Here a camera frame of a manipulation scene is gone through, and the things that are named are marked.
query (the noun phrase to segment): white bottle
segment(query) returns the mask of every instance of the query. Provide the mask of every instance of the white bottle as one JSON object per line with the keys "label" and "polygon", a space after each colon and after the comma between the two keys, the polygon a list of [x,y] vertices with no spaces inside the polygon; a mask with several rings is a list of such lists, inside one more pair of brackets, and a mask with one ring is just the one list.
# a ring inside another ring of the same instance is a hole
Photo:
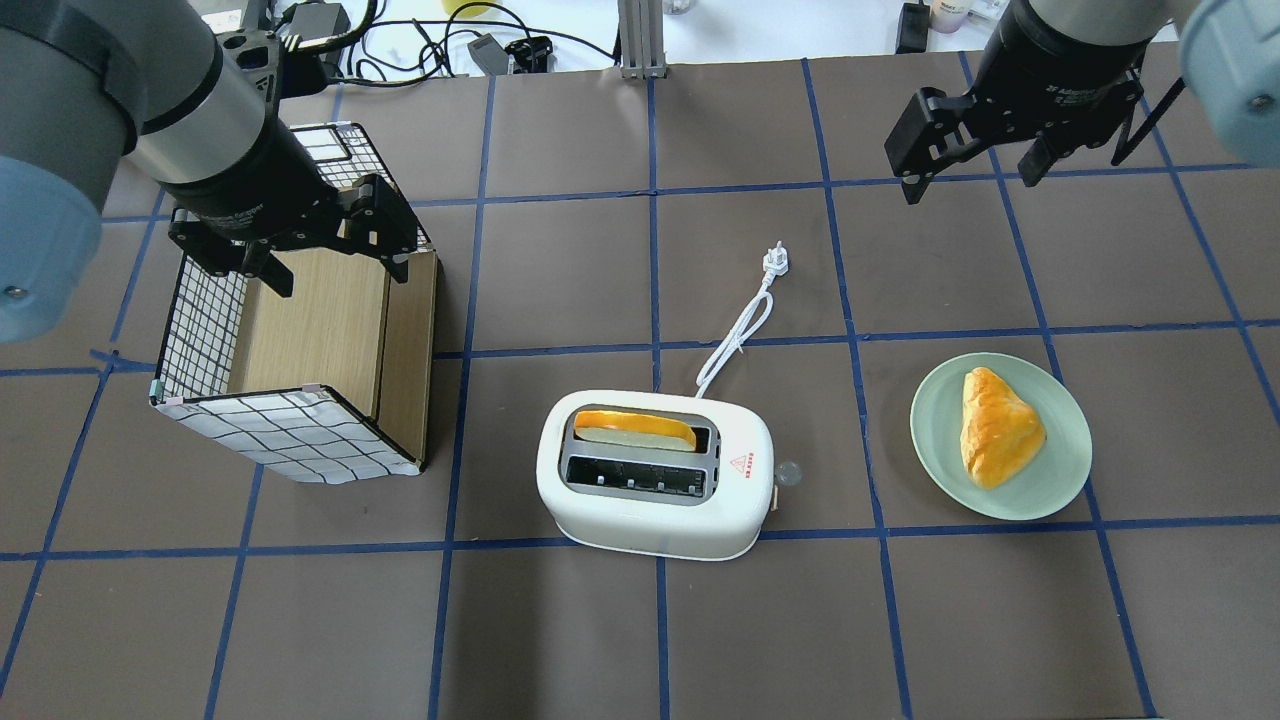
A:
{"label": "white bottle", "polygon": [[960,29],[972,6],[973,0],[933,0],[929,8],[929,27],[950,35]]}

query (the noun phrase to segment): warning label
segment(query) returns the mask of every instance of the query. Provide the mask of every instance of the warning label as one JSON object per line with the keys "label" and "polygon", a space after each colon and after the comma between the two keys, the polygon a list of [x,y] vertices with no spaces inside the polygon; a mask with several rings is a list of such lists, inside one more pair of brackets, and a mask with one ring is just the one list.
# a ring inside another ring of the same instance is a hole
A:
{"label": "warning label", "polygon": [[755,454],[748,452],[746,455],[741,455],[739,457],[730,460],[728,464],[732,465],[733,469],[737,470],[739,473],[742,473],[744,478],[750,478],[751,465],[755,464]]}

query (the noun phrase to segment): yellow object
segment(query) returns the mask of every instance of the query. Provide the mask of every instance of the yellow object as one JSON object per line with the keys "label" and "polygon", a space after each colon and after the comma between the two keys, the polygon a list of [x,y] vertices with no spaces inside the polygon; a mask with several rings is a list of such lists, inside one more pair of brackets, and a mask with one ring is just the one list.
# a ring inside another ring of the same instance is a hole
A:
{"label": "yellow object", "polygon": [[692,452],[694,429],[686,423],[657,415],[617,410],[582,410],[573,419],[573,434],[581,439]]}
{"label": "yellow object", "polygon": [[[440,6],[444,8],[444,14],[445,15],[452,15],[454,13],[454,10],[457,10],[462,5],[466,5],[471,0],[440,0]],[[498,3],[499,0],[490,0],[490,1]],[[467,8],[466,10],[462,10],[461,13],[458,13],[458,17],[460,18],[475,18],[475,17],[483,15],[488,9],[489,8],[486,8],[484,5],[476,5],[475,8]]]}
{"label": "yellow object", "polygon": [[1036,409],[988,368],[964,377],[960,456],[982,489],[1004,484],[1030,464],[1044,446],[1044,425]]}

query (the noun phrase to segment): white cable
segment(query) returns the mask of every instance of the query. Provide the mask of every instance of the white cable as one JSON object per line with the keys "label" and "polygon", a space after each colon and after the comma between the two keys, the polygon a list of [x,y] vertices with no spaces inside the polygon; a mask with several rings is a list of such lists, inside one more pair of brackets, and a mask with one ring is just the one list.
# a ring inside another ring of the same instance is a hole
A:
{"label": "white cable", "polygon": [[[755,334],[755,331],[760,329],[764,320],[769,319],[769,313],[773,311],[773,296],[769,295],[769,286],[773,284],[773,279],[787,274],[791,268],[787,260],[787,249],[782,247],[782,241],[780,240],[774,247],[771,247],[768,252],[764,254],[764,279],[760,281],[760,290],[756,291],[755,297],[746,304],[742,309],[742,314],[737,316],[737,322],[733,323],[733,329],[724,336],[719,346],[712,352],[712,356],[707,359],[703,369],[698,372],[698,395],[694,397],[701,397],[707,392],[707,386],[712,384],[716,375],[719,374],[721,368],[723,368],[728,359],[733,356],[733,351],[742,351],[742,343],[746,342],[749,337]],[[760,304],[764,304],[764,311],[760,316],[751,323],[751,318],[755,316],[756,310]]]}

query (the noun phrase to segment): metal post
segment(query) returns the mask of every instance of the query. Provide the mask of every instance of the metal post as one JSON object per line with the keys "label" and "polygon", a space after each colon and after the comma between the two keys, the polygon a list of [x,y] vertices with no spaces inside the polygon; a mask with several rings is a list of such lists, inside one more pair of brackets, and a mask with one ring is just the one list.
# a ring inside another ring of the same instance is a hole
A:
{"label": "metal post", "polygon": [[622,77],[667,77],[662,49],[662,0],[618,0]]}

